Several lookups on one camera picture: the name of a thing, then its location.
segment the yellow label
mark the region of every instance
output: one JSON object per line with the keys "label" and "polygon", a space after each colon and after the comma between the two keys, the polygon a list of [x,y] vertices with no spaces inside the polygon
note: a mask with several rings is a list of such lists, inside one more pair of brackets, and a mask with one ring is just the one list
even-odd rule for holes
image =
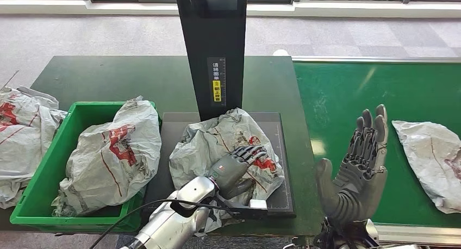
{"label": "yellow label", "polygon": [[214,80],[213,81],[213,100],[215,102],[221,102],[221,81]]}

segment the plastic bag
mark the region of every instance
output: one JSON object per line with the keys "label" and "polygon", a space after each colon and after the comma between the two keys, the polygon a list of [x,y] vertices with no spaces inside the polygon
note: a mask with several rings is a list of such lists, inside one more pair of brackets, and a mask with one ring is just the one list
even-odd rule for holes
{"label": "plastic bag", "polygon": [[15,206],[67,112],[47,94],[0,90],[0,208]]}
{"label": "plastic bag", "polygon": [[157,111],[141,98],[127,101],[113,122],[80,134],[53,215],[85,215],[125,203],[157,173],[160,147]]}
{"label": "plastic bag", "polygon": [[[242,179],[253,179],[253,187],[231,199],[247,205],[250,199],[267,199],[284,181],[282,166],[278,163],[269,138],[253,118],[242,109],[234,109],[214,118],[186,127],[183,140],[170,155],[170,173],[178,190],[196,176],[204,176],[211,166],[237,147],[264,145],[268,157],[256,160]],[[229,214],[213,209],[205,225],[211,232],[230,223]]]}
{"label": "plastic bag", "polygon": [[461,141],[431,122],[393,121],[422,188],[445,214],[461,213]]}

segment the gray robotic hand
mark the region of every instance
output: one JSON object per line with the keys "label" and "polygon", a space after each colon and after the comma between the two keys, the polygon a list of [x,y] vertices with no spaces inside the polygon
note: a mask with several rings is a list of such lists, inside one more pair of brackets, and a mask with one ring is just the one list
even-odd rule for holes
{"label": "gray robotic hand", "polygon": [[253,162],[267,155],[263,145],[242,146],[222,157],[208,172],[208,176],[219,187],[219,194],[229,200],[242,194],[253,185],[253,180],[241,180]]}
{"label": "gray robotic hand", "polygon": [[333,181],[331,161],[323,158],[317,164],[317,191],[330,220],[343,225],[375,213],[387,177],[387,138],[387,114],[381,104],[376,107],[374,123],[367,109],[357,118],[357,129]]}

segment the white window sill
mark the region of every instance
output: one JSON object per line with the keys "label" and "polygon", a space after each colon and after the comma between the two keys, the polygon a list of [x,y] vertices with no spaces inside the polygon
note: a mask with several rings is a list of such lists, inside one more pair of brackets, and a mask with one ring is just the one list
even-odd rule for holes
{"label": "white window sill", "polygon": [[[175,4],[91,3],[83,0],[0,0],[0,14],[178,15]],[[301,1],[293,5],[249,4],[248,16],[461,17],[461,3]]]}

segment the black cable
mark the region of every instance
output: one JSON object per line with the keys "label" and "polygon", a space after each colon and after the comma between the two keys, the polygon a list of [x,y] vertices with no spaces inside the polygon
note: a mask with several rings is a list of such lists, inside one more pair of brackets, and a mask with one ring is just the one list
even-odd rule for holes
{"label": "black cable", "polygon": [[104,238],[104,236],[106,236],[110,231],[112,231],[112,229],[114,229],[120,222],[122,222],[125,218],[127,218],[132,213],[134,213],[134,212],[136,212],[139,209],[142,209],[144,207],[148,207],[151,204],[164,203],[164,202],[178,202],[178,203],[183,203],[183,204],[190,204],[190,205],[193,205],[193,206],[196,206],[196,207],[207,207],[207,208],[210,208],[210,209],[219,209],[219,210],[230,211],[229,209],[223,208],[223,207],[212,206],[210,204],[195,203],[195,202],[190,202],[190,201],[185,201],[185,200],[177,200],[177,199],[155,200],[155,201],[149,202],[147,204],[143,204],[142,206],[133,209],[128,214],[126,214],[124,217],[120,218],[117,222],[115,222],[115,224],[111,225],[109,228],[107,228],[107,230],[104,233],[101,234],[101,236],[91,245],[90,249],[94,249],[95,246]]}

